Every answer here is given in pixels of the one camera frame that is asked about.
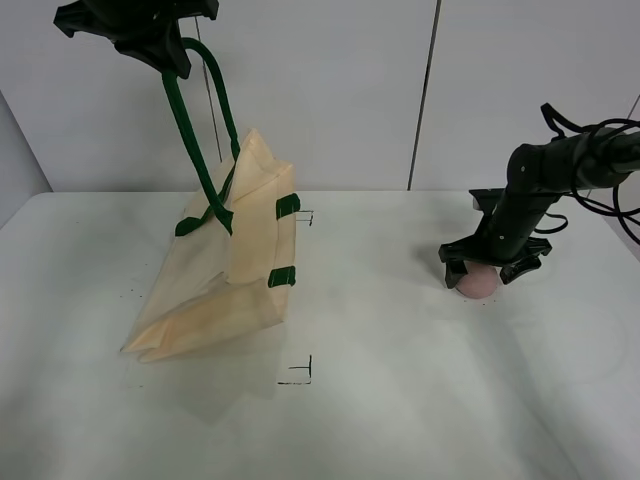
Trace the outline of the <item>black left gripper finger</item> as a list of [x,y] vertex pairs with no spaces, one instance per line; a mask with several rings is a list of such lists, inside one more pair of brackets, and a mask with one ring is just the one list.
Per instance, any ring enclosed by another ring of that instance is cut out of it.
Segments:
[[191,62],[176,21],[136,38],[131,50],[138,60],[161,73],[172,72],[180,78],[189,77]]

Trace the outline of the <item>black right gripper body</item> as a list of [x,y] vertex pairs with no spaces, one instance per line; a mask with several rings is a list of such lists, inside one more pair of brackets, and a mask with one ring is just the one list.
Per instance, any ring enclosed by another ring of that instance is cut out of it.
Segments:
[[483,216],[472,235],[440,246],[443,263],[470,260],[510,265],[550,253],[549,241],[532,234],[552,205],[551,194],[515,194],[505,189],[473,189],[469,193]]

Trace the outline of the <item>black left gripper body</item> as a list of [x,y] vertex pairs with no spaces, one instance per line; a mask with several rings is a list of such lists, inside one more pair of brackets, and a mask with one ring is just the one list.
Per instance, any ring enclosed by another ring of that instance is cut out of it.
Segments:
[[66,36],[78,32],[102,36],[125,50],[149,50],[160,56],[183,49],[178,21],[217,18],[217,0],[74,1],[57,8],[53,23]]

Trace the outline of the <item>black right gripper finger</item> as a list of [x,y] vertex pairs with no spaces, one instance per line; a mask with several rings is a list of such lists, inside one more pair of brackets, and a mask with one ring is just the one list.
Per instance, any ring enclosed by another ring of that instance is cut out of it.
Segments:
[[450,259],[445,261],[445,285],[448,289],[454,289],[468,274],[464,260]]
[[503,284],[510,284],[521,276],[539,269],[541,266],[542,263],[538,255],[526,256],[502,267],[499,276]]

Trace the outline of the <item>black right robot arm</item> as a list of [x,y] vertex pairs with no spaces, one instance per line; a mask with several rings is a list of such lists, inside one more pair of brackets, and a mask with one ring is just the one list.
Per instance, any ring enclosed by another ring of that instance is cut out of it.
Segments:
[[503,189],[470,192],[482,212],[475,232],[439,248],[445,284],[457,287],[469,262],[498,267],[507,285],[541,267],[552,247],[533,234],[548,209],[565,195],[619,186],[639,170],[639,133],[631,122],[615,129],[608,121],[546,145],[523,144],[511,155]]

